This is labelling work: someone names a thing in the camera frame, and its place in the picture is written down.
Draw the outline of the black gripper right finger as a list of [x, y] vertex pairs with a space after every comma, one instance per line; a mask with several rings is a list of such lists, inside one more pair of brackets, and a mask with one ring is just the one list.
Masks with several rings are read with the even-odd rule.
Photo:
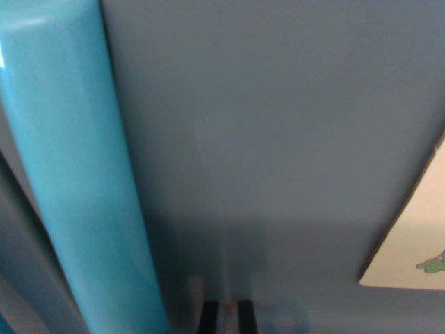
[[238, 329], [240, 334], [258, 333], [254, 303], [252, 301], [238, 301]]

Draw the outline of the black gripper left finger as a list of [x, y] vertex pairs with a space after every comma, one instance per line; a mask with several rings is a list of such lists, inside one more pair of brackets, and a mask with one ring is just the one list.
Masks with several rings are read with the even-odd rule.
[[216, 334], [218, 320], [217, 301], [205, 301], [202, 306], [200, 322], [197, 328], [197, 334]]

